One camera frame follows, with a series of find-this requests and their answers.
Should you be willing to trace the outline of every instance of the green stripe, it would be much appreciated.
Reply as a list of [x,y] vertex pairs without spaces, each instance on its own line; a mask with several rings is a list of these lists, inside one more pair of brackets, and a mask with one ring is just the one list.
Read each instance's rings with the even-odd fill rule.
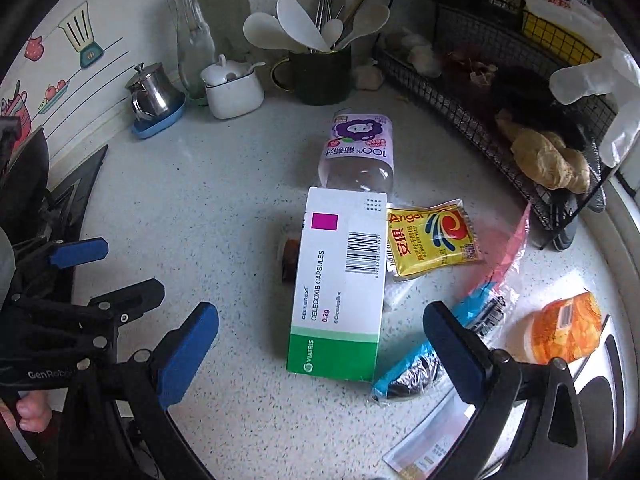
[[287,370],[342,381],[372,381],[377,353],[377,343],[291,334]]
[[336,341],[353,341],[358,343],[377,343],[378,334],[354,334],[352,332],[334,332],[333,330],[319,330],[317,328],[306,328],[304,326],[292,326],[291,333],[303,335],[305,337],[322,337],[324,339],[335,339]]

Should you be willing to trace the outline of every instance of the speckled countertop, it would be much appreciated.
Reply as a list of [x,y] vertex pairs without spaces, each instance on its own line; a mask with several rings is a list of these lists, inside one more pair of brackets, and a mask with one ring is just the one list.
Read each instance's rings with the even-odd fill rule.
[[[347,106],[393,121],[392,200],[430,206],[462,198],[487,261],[495,263],[524,200],[465,139],[389,88],[359,92],[340,107],[305,107],[290,96],[268,95],[259,110],[229,121],[192,108],[151,139],[123,132],[109,143],[83,237],[104,237],[110,252],[76,270],[74,301],[151,277],[164,283],[164,303],[121,330],[120,359],[153,348],[199,301],[217,306],[214,347],[184,400],[170,408],[217,479],[391,478],[382,456],[438,400],[381,408],[367,402],[368,384],[285,370],[293,291],[280,283],[276,250],[284,229],[302,221],[332,116]],[[614,316],[625,369],[636,377],[634,354],[625,351],[632,346],[622,303],[590,233],[580,223],[563,253],[534,247],[541,234],[534,223],[508,348],[517,355],[518,320],[588,288]],[[422,339],[428,301],[453,304],[486,271],[479,264],[428,274],[403,305],[384,315],[379,370]]]

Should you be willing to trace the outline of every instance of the orange packaged food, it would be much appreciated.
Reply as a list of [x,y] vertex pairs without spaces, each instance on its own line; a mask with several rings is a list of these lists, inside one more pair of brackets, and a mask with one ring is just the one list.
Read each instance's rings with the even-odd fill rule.
[[590,292],[549,303],[534,314],[524,336],[530,360],[545,365],[554,357],[568,363],[593,352],[600,342],[602,315]]

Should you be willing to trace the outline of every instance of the finger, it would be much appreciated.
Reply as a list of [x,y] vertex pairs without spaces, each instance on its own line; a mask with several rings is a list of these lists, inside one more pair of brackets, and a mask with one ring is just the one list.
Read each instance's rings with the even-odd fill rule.
[[20,399],[16,409],[23,418],[38,418],[49,408],[47,393],[43,391],[29,392],[26,397]]
[[47,407],[38,418],[24,418],[20,421],[20,428],[23,431],[33,431],[35,433],[41,433],[47,429],[51,421],[51,410]]
[[11,413],[11,410],[6,406],[2,399],[0,399],[0,416],[4,419],[4,423],[9,428],[9,430],[15,430],[15,418],[14,414]]

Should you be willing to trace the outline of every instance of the viatris logo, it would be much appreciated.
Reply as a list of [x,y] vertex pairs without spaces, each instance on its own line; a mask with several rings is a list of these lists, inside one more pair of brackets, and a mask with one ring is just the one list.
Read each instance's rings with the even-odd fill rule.
[[314,355],[314,340],[310,339],[308,344],[306,345],[306,363],[303,365],[302,369],[310,374],[314,371],[314,366],[311,363],[311,359]]

